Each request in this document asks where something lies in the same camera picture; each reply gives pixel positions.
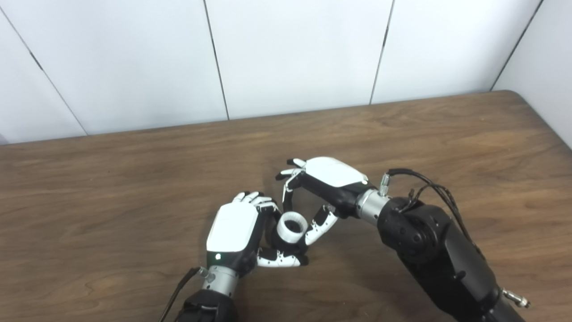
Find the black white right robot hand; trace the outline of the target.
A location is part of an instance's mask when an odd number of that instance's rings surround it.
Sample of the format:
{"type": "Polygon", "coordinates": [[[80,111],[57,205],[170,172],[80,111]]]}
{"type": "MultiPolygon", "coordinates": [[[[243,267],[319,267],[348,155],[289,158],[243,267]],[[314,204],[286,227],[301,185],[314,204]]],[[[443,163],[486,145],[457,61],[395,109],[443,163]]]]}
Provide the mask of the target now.
{"type": "Polygon", "coordinates": [[[285,212],[293,210],[294,191],[304,188],[326,202],[305,234],[306,245],[323,236],[337,219],[359,218],[358,201],[365,192],[374,189],[368,177],[357,169],[333,157],[308,160],[288,159],[291,169],[280,171],[276,181],[284,181],[282,205],[285,212]]]}

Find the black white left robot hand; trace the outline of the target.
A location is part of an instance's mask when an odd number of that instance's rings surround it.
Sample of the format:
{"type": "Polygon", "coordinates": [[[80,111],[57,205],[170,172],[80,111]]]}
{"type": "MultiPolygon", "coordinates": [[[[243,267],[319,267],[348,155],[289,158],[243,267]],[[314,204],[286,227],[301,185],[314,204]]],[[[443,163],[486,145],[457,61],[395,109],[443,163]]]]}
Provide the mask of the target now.
{"type": "Polygon", "coordinates": [[[307,230],[301,214],[282,212],[261,192],[241,192],[216,214],[206,241],[207,267],[242,278],[256,267],[307,266],[307,230]]]}

